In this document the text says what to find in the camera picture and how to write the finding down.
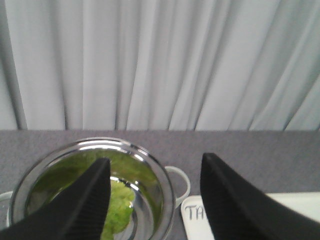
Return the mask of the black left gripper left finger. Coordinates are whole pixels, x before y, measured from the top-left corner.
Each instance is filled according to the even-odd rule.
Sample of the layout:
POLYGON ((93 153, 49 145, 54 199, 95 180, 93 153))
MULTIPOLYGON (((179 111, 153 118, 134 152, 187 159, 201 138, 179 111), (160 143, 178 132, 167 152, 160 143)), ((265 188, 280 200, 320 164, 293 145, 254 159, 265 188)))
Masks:
POLYGON ((111 166, 97 159, 50 203, 0 232, 2 240, 99 240, 109 208, 111 166))

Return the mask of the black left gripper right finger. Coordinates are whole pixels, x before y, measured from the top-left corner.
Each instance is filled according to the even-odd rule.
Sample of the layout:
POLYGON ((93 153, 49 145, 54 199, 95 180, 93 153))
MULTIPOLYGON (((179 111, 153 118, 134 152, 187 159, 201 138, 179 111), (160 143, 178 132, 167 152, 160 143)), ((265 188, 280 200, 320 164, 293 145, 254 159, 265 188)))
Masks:
POLYGON ((215 153, 204 153, 200 195, 216 240, 318 240, 320 224, 273 200, 215 153))

